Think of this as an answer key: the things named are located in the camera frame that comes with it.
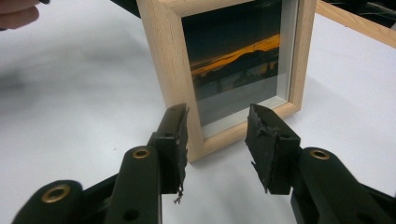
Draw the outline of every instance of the finger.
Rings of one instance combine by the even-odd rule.
[[[36,7],[30,7],[23,11],[0,15],[0,27],[17,29],[38,19]]]
[[[38,0],[0,0],[0,14],[22,11],[39,3]]]

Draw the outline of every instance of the light wood frame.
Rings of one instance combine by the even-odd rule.
[[[318,0],[316,12],[332,21],[341,23],[352,30],[370,36],[386,45],[396,48],[396,31],[353,13]]]
[[[137,0],[165,105],[170,107],[187,103],[190,108],[189,161],[198,160],[244,138],[247,123],[237,124],[226,131],[204,138],[192,86],[181,18],[250,1]],[[301,108],[315,6],[316,0],[299,0],[289,101],[274,109],[282,118]]]

